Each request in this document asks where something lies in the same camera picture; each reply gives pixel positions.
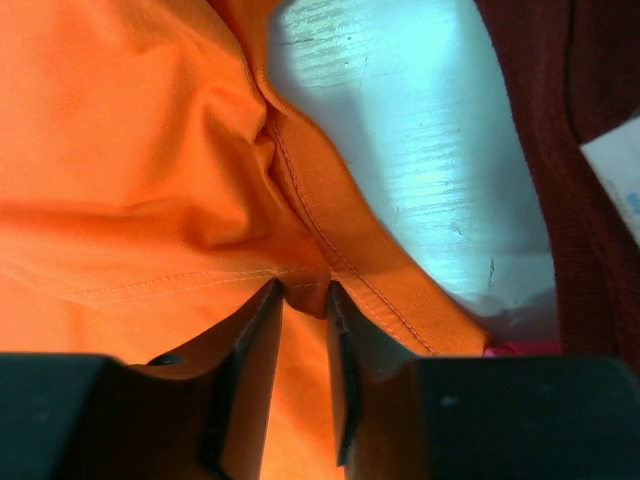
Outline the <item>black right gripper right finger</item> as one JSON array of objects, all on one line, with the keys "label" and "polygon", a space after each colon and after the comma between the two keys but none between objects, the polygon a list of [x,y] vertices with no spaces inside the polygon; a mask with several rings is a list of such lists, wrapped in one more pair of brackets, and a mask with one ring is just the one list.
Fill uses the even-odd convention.
[{"label": "black right gripper right finger", "polygon": [[369,320],[336,281],[327,320],[338,466],[347,479],[423,479],[419,356]]}]

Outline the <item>orange t shirt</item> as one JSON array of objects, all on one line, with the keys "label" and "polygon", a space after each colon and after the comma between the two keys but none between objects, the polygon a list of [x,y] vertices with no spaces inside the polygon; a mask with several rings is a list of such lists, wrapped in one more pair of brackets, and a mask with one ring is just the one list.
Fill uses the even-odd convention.
[{"label": "orange t shirt", "polygon": [[474,324],[267,77],[272,1],[1,5],[1,347],[143,363],[287,288],[260,475],[339,479],[325,293],[412,351]]}]

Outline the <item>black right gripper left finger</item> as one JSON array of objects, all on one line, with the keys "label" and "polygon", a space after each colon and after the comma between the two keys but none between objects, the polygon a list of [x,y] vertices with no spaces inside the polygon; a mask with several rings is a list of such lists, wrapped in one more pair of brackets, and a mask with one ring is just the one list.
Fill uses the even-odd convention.
[{"label": "black right gripper left finger", "polygon": [[283,286],[145,365],[132,479],[256,479],[282,324]]}]

